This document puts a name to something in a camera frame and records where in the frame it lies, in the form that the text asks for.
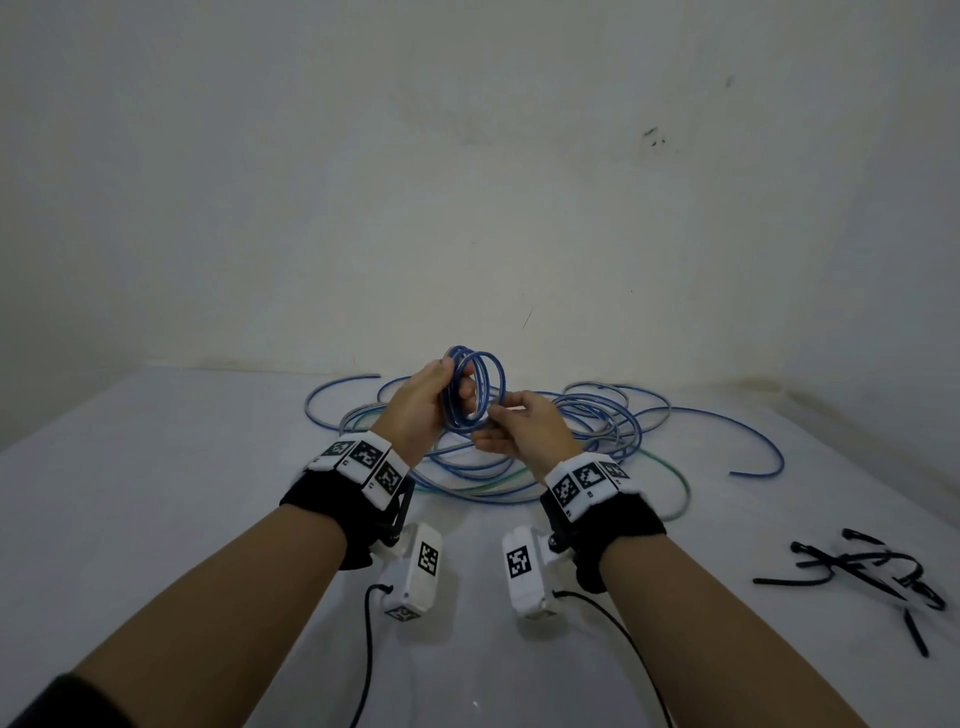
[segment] hand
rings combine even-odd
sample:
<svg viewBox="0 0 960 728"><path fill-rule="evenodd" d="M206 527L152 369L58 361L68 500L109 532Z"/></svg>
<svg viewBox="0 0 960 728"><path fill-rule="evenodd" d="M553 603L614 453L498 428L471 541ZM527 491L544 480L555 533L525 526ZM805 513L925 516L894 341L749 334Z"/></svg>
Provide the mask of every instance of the hand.
<svg viewBox="0 0 960 728"><path fill-rule="evenodd" d="M473 365L464 370L473 374ZM415 468L440 437L444 428L444 412L440 393L453 376L453 359L445 356L427 364L407 379L387 403L371 432L386 438L403 462ZM476 409L476 384L469 376L460 380L460 397L467 412Z"/></svg>
<svg viewBox="0 0 960 728"><path fill-rule="evenodd" d="M522 460L541 483L557 463L583 452L563 416L546 397L510 392L503 403L503 407L491 404L488 412L492 422L472 433L477 449ZM520 406L523 409L507 409Z"/></svg>

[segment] wrist strap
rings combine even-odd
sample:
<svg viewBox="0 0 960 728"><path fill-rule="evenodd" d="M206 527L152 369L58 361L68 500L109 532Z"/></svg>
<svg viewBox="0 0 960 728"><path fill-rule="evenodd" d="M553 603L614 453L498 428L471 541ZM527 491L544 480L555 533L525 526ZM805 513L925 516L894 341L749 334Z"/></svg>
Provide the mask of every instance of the wrist strap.
<svg viewBox="0 0 960 728"><path fill-rule="evenodd" d="M544 479L571 523L618 493L640 494L639 485L609 455L581 452L558 463Z"/></svg>
<svg viewBox="0 0 960 728"><path fill-rule="evenodd" d="M375 432L349 432L307 463L309 471L336 471L361 487L380 511L386 510L396 489L410 472L389 440Z"/></svg>

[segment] white table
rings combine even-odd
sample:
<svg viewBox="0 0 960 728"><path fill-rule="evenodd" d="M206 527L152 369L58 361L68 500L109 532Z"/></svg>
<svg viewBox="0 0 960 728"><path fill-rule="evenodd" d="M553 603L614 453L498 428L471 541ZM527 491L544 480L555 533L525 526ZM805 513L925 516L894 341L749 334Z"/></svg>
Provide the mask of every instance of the white table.
<svg viewBox="0 0 960 728"><path fill-rule="evenodd" d="M315 377L148 368L0 454L0 722L153 595L279 500L331 434L303 417ZM331 419L368 401L376 382L322 395ZM773 411L709 391L676 404L756 426L783 450L711 418L677 414L646 447L689 478L694 501L670 535L772 624L874 726L960 721L960 534ZM635 459L655 506L680 497L672 475ZM363 725L636 726L659 709L636 657L588 607L521 624L511 610L500 538L538 506L470 505L418 493L408 521L430 522L446 548L427 618L374 615L374 669ZM954 606L919 616L923 659L900 614L845 579L758 587L802 574L788 545L837 542L844 526L918 557ZM373 570L343 573L310 620L251 725L347 725L364 671L362 596ZM575 587L572 575L564 580Z"/></svg>

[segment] black wire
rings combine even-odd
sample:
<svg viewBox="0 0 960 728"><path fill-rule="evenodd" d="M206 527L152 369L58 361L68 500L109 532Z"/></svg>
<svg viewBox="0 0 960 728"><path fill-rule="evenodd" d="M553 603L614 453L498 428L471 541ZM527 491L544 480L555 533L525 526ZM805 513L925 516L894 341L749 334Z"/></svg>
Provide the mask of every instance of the black wire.
<svg viewBox="0 0 960 728"><path fill-rule="evenodd" d="M657 694L657 700L660 701L660 708L663 710L663 717L666 720L667 726L673 728L673 720L670 719L670 711L666 709L666 703L663 701L663 696L660 694L660 689L657 687L657 683L654 682L653 676L650 674L650 668L647 667L646 662L643 660L643 655L640 654L640 650L636 648L636 643L634 639L630 636L630 633L627 631L627 628L624 627L620 622L614 617L610 612L600 606L597 602L593 601L589 596L582 595L579 592L568 592L568 591L554 591L553 596L557 599L561 599L565 596L574 596L581 601L585 601L591 607L600 612L604 617L613 622L613 626L620 630L620 634L627 638L627 642L630 643L630 647L634 649L636 656L640 660L640 664L643 665L643 669L647 671L647 677L650 678L650 684L654 686L654 692Z"/></svg>
<svg viewBox="0 0 960 728"><path fill-rule="evenodd" d="M394 590L393 587L386 584L371 584L367 587L367 593L363 597L363 615L367 624L367 674L363 679L363 692L360 695L360 705L357 706L357 712L353 714L353 720L350 722L350 728L356 728L360 722L360 715L363 713L363 707L367 704L367 693L370 692L370 678L373 673L373 630L370 627L370 595L374 589L379 589L384 594L389 594Z"/></svg>

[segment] white wall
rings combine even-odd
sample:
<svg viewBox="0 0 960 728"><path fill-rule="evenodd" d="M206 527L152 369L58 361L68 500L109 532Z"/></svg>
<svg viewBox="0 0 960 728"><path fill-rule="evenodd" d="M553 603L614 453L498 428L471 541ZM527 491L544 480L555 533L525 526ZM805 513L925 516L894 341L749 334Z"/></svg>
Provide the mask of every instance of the white wall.
<svg viewBox="0 0 960 728"><path fill-rule="evenodd" d="M960 6L913 57L842 243L789 329L787 381L960 496Z"/></svg>
<svg viewBox="0 0 960 728"><path fill-rule="evenodd" d="M925 3L396 5L0 7L5 418L63 326L98 373L779 375Z"/></svg>

